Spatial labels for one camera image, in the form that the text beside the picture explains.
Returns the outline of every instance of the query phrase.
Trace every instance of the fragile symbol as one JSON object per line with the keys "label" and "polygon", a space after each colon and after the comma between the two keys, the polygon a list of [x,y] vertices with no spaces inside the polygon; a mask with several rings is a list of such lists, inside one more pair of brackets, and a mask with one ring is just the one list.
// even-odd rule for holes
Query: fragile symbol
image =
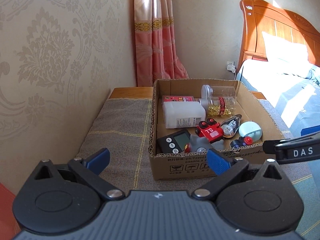
{"label": "fragile symbol", "polygon": [[194,163],[194,164],[187,164],[186,165],[186,171],[193,171],[198,169],[199,163]]}
{"label": "fragile symbol", "polygon": [[172,165],[170,166],[170,171],[182,171],[183,165]]}
{"label": "fragile symbol", "polygon": [[157,194],[154,194],[154,197],[157,198],[157,199],[159,199],[159,198],[162,198],[163,195],[162,195],[161,193],[157,193]]}
{"label": "fragile symbol", "polygon": [[208,166],[207,163],[202,163],[202,164],[200,165],[200,169],[208,169],[208,168],[209,168],[209,166]]}

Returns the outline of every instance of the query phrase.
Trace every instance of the black wheel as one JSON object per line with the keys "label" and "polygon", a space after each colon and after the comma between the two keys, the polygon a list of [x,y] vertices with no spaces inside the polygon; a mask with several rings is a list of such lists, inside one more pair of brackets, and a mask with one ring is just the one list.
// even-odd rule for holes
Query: black wheel
{"label": "black wheel", "polygon": [[207,119],[207,124],[208,125],[215,125],[217,122],[213,118],[208,118]]}
{"label": "black wheel", "polygon": [[201,122],[199,123],[199,127],[202,128],[202,129],[204,129],[204,128],[208,127],[208,124],[207,124],[205,121],[201,121]]}

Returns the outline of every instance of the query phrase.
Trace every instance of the wall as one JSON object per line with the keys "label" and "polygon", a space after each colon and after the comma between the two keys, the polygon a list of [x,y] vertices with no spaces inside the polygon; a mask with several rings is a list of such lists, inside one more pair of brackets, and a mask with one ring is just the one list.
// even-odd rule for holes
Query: wall
{"label": "wall", "polygon": [[136,85],[132,2],[0,0],[0,182],[12,192],[39,160],[73,158],[113,88]]}
{"label": "wall", "polygon": [[[320,0],[275,0],[320,31]],[[173,0],[177,55],[190,78],[225,78],[227,60],[239,60],[243,30],[240,0]]]}

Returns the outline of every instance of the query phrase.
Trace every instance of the gold curtain trim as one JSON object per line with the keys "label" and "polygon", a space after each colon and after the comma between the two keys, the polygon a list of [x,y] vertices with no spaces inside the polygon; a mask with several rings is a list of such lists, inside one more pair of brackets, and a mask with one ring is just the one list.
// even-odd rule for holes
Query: gold curtain trim
{"label": "gold curtain trim", "polygon": [[136,21],[134,23],[134,30],[140,32],[149,32],[153,30],[160,30],[163,27],[173,25],[173,17],[154,19],[151,21]]}

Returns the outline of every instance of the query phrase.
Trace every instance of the black digital timer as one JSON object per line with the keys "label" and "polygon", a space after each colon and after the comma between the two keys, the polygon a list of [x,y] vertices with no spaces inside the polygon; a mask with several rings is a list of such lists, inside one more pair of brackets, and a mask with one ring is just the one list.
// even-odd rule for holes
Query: black digital timer
{"label": "black digital timer", "polygon": [[162,153],[181,153],[184,147],[190,142],[190,133],[187,129],[163,136],[157,139],[157,144]]}

